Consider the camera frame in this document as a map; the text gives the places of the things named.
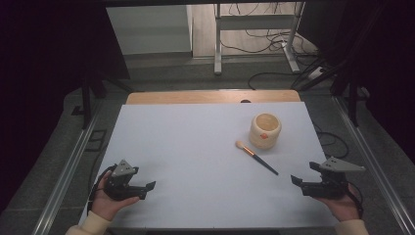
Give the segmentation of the aluminium floor rail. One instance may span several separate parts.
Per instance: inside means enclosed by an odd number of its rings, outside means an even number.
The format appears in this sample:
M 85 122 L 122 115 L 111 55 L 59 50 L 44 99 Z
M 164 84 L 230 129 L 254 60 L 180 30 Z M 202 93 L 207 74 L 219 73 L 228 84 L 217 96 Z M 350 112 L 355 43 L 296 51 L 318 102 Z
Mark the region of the aluminium floor rail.
M 380 164 L 378 163 L 372 149 L 364 138 L 359 127 L 356 127 L 354 123 L 348 117 L 348 111 L 345 102 L 339 97 L 332 98 L 335 106 L 340 112 L 340 115 L 352 136 L 364 162 L 366 162 L 367 168 L 372 173 L 382 195 L 384 196 L 389 208 L 392 210 L 392 214 L 396 219 L 400 229 L 404 235 L 415 235 L 415 222 L 412 216 L 408 212 L 406 206 L 401 201 L 400 197 L 394 190 L 391 182 L 387 178 Z
M 56 181 L 55 187 L 39 216 L 31 235 L 48 235 L 55 218 L 59 212 L 60 206 L 69 189 L 74 173 L 78 167 L 82 154 L 88 143 L 88 139 L 97 122 L 98 116 L 102 110 L 103 101 L 97 101 L 92 110 L 92 118 L 86 127 L 81 131 L 75 146 L 73 147 L 63 170 Z

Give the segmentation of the wooden table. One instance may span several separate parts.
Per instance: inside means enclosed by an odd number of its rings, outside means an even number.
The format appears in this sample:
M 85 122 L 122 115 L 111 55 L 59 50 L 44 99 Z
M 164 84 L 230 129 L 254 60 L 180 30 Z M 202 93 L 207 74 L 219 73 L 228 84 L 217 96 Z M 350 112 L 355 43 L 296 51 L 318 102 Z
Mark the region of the wooden table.
M 300 95 L 294 90 L 204 90 L 136 92 L 128 95 L 127 105 L 159 104 L 225 104 L 299 102 Z

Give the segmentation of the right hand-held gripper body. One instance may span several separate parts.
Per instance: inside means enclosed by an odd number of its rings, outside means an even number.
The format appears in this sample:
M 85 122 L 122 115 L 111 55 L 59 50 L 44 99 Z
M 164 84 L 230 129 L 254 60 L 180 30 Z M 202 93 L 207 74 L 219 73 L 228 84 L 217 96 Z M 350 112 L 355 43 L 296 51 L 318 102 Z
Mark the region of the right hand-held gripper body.
M 352 164 L 334 157 L 320 164 L 320 182 L 303 182 L 302 194 L 314 198 L 339 199 L 346 194 L 347 172 L 363 172 L 364 166 Z

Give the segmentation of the grey metal stand frame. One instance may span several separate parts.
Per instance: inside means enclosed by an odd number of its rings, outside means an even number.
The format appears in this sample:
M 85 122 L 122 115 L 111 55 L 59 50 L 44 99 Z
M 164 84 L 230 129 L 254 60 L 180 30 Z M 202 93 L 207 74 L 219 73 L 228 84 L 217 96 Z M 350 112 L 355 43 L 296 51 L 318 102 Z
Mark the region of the grey metal stand frame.
M 292 73 L 299 73 L 300 68 L 294 55 L 293 42 L 300 23 L 304 3 L 298 2 L 291 15 L 253 15 L 253 16 L 222 16 L 221 5 L 215 6 L 215 51 L 214 73 L 221 75 L 221 32 L 225 30 L 245 29 L 288 29 L 289 37 L 282 42 L 282 49 Z

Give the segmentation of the white table mat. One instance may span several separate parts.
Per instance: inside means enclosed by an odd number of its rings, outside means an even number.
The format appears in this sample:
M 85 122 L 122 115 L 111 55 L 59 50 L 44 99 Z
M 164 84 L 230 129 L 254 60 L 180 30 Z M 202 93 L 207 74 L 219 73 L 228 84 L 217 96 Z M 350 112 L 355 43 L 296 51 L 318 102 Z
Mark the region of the white table mat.
M 261 113 L 282 122 L 276 145 L 258 151 L 265 165 L 235 145 L 248 142 Z M 325 160 L 302 102 L 124 105 L 101 167 L 127 161 L 139 169 L 132 184 L 155 185 L 117 214 L 115 228 L 303 228 L 336 222 L 291 181 L 318 181 L 308 165 Z

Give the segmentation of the white cabinet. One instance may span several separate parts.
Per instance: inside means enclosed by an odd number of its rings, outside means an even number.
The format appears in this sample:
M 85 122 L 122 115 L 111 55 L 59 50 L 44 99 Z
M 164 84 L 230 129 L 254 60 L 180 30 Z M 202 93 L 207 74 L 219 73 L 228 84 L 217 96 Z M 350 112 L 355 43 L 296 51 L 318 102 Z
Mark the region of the white cabinet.
M 178 6 L 108 8 L 123 55 L 192 51 L 190 8 Z

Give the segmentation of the black metal stand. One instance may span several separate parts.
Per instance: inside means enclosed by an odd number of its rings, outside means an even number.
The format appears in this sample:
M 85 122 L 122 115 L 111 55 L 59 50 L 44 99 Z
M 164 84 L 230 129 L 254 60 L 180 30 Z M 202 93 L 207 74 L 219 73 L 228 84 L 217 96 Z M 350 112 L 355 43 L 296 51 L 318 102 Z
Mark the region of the black metal stand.
M 107 96 L 107 89 L 104 86 L 105 81 L 124 90 L 127 94 L 134 92 L 134 89 L 132 87 L 124 84 L 118 79 L 111 78 L 110 76 L 102 72 L 85 74 L 82 77 L 81 83 L 82 105 L 75 106 L 71 113 L 73 116 L 83 116 L 83 129 L 85 129 L 92 121 L 90 93 L 93 93 L 94 96 L 98 99 L 104 99 Z
M 357 121 L 357 102 L 365 101 L 367 98 L 358 95 L 358 75 L 354 72 L 353 66 L 344 64 L 337 66 L 337 70 L 337 77 L 335 78 L 330 88 L 330 92 L 334 96 L 342 96 L 345 92 L 347 92 L 347 116 L 353 126 L 358 127 L 359 124 Z

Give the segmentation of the cream ribbed brush holder cup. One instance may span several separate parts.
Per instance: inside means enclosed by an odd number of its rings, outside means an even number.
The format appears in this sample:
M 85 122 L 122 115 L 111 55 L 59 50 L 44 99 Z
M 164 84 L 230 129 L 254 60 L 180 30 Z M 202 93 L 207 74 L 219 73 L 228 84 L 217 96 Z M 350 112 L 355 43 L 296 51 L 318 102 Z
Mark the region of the cream ribbed brush holder cup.
M 271 149 L 275 146 L 281 129 L 282 123 L 276 116 L 268 113 L 258 114 L 252 119 L 250 142 L 258 149 Z

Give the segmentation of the dark curtain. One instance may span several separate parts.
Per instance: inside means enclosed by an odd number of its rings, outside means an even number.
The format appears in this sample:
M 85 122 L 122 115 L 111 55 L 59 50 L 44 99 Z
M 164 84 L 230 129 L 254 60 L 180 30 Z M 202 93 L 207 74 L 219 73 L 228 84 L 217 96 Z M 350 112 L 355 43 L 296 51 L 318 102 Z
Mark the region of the dark curtain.
M 0 0 L 0 212 L 46 145 L 65 97 L 129 73 L 105 0 Z
M 309 0 L 299 33 L 343 65 L 331 92 L 366 89 L 367 109 L 415 163 L 415 0 Z

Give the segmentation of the makeup brush with dark handle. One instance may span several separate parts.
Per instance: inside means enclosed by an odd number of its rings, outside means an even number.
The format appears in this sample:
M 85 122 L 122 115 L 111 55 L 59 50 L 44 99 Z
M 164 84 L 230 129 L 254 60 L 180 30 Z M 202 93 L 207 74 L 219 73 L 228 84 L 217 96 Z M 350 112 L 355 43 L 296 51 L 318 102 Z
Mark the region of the makeup brush with dark handle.
M 279 175 L 277 170 L 275 170 L 272 166 L 270 166 L 268 163 L 266 163 L 254 151 L 252 151 L 250 148 L 248 148 L 242 141 L 236 141 L 235 145 L 236 145 L 237 148 L 243 150 L 245 153 L 247 153 L 250 157 L 252 157 L 254 160 L 256 160 L 260 165 L 264 166 L 266 169 L 271 171 L 273 174 Z

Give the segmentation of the person's right hand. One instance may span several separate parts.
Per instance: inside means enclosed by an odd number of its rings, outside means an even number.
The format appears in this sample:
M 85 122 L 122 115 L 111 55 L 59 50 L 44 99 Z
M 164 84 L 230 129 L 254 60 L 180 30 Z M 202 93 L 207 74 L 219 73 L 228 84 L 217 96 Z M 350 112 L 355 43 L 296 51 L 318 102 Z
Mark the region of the person's right hand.
M 340 199 L 317 198 L 317 201 L 323 203 L 339 222 L 360 218 L 357 205 L 348 195 Z

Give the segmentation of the person's left hand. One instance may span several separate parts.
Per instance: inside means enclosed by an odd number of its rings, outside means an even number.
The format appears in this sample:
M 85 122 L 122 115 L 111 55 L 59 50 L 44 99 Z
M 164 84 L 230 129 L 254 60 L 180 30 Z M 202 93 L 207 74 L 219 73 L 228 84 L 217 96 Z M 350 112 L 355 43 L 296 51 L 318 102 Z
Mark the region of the person's left hand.
M 103 178 L 99 182 L 91 211 L 107 221 L 112 221 L 119 211 L 137 203 L 140 198 L 132 197 L 123 201 L 115 201 L 111 199 L 103 190 L 106 181 L 107 179 Z

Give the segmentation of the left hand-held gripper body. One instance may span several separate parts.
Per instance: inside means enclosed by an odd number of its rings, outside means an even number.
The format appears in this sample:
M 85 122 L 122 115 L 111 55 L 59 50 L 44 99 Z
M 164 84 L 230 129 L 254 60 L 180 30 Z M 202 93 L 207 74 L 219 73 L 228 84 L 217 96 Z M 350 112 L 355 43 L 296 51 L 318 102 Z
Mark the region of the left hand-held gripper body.
M 130 186 L 129 181 L 134 176 L 134 166 L 131 166 L 126 160 L 121 160 L 115 165 L 112 173 L 107 178 L 104 186 L 105 193 L 115 201 L 123 201 L 132 197 L 139 197 L 140 188 Z

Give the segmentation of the white power strip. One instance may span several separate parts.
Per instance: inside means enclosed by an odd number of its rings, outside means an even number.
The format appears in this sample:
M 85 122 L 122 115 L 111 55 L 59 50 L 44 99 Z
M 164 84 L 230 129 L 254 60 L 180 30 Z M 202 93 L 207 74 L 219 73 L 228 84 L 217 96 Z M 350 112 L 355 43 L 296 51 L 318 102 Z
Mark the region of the white power strip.
M 323 74 L 325 72 L 325 69 L 322 67 L 317 67 L 314 71 L 312 71 L 307 78 L 310 80 L 313 80 L 315 78 L 317 78 L 318 76 L 320 76 L 321 74 Z

